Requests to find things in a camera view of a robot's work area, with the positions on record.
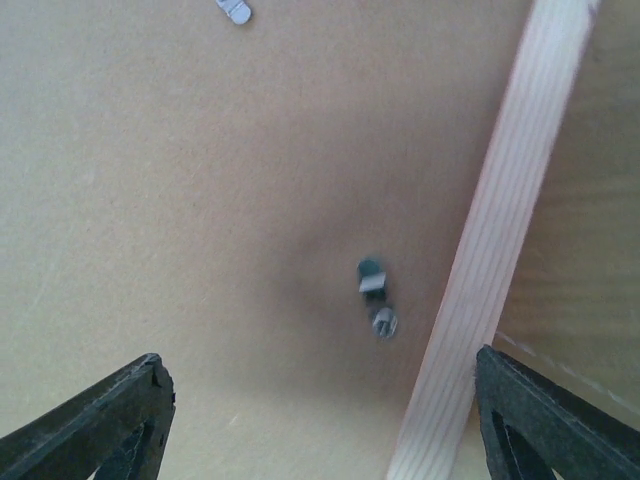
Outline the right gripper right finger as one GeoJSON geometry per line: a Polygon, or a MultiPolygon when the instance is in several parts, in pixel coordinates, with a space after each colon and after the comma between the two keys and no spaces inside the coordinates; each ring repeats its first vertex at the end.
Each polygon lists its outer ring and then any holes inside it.
{"type": "Polygon", "coordinates": [[[483,346],[476,398],[493,479],[637,479],[639,432],[483,346]]]}

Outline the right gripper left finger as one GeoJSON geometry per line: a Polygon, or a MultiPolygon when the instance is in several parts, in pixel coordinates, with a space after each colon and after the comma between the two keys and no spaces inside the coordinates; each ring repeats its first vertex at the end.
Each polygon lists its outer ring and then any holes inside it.
{"type": "Polygon", "coordinates": [[[174,384],[147,353],[1,439],[3,479],[156,479],[174,384]]]}

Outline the pink picture frame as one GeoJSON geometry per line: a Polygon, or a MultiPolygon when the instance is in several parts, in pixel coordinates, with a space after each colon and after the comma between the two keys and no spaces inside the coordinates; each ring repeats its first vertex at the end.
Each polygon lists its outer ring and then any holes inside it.
{"type": "Polygon", "coordinates": [[[381,479],[526,1],[1,5],[1,430],[136,357],[165,479],[381,479]]]}

